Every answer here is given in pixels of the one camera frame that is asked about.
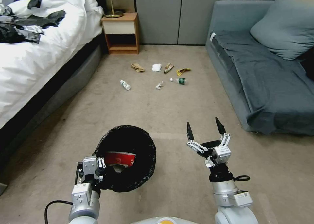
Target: beige carpet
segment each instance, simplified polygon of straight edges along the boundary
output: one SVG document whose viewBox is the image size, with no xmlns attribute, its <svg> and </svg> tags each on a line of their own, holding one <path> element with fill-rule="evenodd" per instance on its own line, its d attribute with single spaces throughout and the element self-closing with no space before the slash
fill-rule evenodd
<svg viewBox="0 0 314 224">
<path fill-rule="evenodd" d="M 130 66 L 138 62 L 145 73 Z M 151 65 L 172 62 L 168 74 Z M 177 68 L 188 85 L 170 82 Z M 126 91 L 119 81 L 127 81 Z M 161 90 L 155 89 L 165 81 Z M 170 215 L 200 224 L 214 223 L 216 206 L 204 160 L 186 144 L 186 122 L 196 140 L 219 138 L 215 116 L 232 134 L 229 162 L 237 182 L 249 190 L 260 224 L 313 222 L 313 137 L 248 133 L 238 118 L 203 46 L 142 46 L 139 55 L 103 58 L 90 83 L 25 141 L 2 176 L 9 187 L 0 197 L 0 222 L 44 222 L 44 208 L 56 199 L 71 200 L 76 162 L 91 155 L 111 128 L 132 124 L 148 131 L 157 148 L 152 178 L 129 193 L 103 191 L 99 223 L 128 224 Z M 70 207 L 54 204 L 50 224 L 67 223 Z"/>
</svg>

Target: gray pillow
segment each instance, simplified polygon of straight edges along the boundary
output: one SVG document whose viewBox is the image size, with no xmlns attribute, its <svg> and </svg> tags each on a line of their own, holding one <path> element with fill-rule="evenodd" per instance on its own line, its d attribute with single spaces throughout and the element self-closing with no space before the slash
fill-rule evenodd
<svg viewBox="0 0 314 224">
<path fill-rule="evenodd" d="M 294 60 L 314 46 L 314 7 L 276 0 L 251 35 L 283 59 Z"/>
</svg>

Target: lamp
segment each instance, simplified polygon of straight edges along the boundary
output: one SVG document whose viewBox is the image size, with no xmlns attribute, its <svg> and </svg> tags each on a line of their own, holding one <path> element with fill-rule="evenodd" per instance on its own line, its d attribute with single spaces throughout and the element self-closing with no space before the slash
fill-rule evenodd
<svg viewBox="0 0 314 224">
<path fill-rule="evenodd" d="M 123 12 L 121 11 L 115 11 L 113 8 L 112 0 L 110 0 L 111 3 L 111 11 L 108 11 L 105 13 L 105 17 L 107 18 L 117 18 L 123 16 Z"/>
</svg>

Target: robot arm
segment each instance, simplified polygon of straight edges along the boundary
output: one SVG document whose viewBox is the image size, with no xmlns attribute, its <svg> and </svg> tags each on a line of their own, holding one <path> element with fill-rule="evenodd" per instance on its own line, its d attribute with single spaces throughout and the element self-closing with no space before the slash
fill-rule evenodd
<svg viewBox="0 0 314 224">
<path fill-rule="evenodd" d="M 103 181 L 106 165 L 104 158 L 88 156 L 78 163 L 77 172 L 80 176 L 79 184 L 77 178 L 72 190 L 72 208 L 69 214 L 71 224 L 97 223 L 99 216 L 100 189 L 97 185 Z"/>
<path fill-rule="evenodd" d="M 210 169 L 209 180 L 214 188 L 214 197 L 216 204 L 222 207 L 246 207 L 252 204 L 252 199 L 248 191 L 239 190 L 234 181 L 248 181 L 249 176 L 242 175 L 233 177 L 227 167 L 231 156 L 231 150 L 228 144 L 231 134 L 227 134 L 224 126 L 216 118 L 218 130 L 221 134 L 219 140 L 199 144 L 194 141 L 194 136 L 189 122 L 187 123 L 187 137 L 189 146 L 196 151 L 198 155 L 205 157 L 205 165 Z"/>
</svg>

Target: brass lamp base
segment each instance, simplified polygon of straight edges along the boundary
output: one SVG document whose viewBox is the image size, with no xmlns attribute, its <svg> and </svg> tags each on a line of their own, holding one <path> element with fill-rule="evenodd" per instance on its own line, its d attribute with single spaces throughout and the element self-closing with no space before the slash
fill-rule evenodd
<svg viewBox="0 0 314 224">
<path fill-rule="evenodd" d="M 121 11 L 114 11 L 114 12 L 108 11 L 105 13 L 105 17 L 107 17 L 107 18 L 118 18 L 121 16 L 123 16 L 123 12 L 121 12 Z"/>
</svg>

